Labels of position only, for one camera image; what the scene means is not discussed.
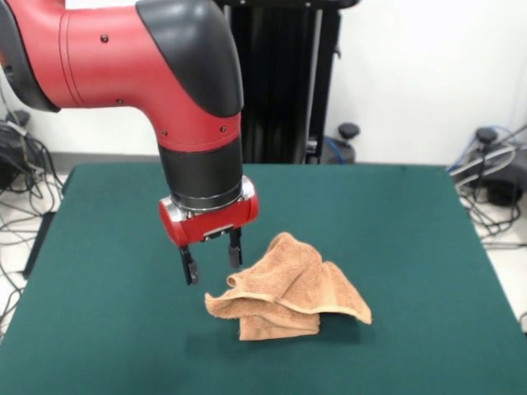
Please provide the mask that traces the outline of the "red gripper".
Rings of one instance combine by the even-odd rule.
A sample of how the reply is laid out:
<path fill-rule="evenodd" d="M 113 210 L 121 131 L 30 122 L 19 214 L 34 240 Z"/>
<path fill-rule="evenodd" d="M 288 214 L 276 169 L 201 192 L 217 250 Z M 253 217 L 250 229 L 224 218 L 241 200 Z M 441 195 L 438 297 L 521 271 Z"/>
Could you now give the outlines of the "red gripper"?
<path fill-rule="evenodd" d="M 241 195 L 232 204 L 213 211 L 188 211 L 172 202 L 170 197 L 158 202 L 161 222 L 169 239 L 179 247 L 187 285 L 199 283 L 198 266 L 189 245 L 203 242 L 230 230 L 228 246 L 231 267 L 242 265 L 240 227 L 254 221 L 259 213 L 259 199 L 254 183 L 242 177 Z"/>

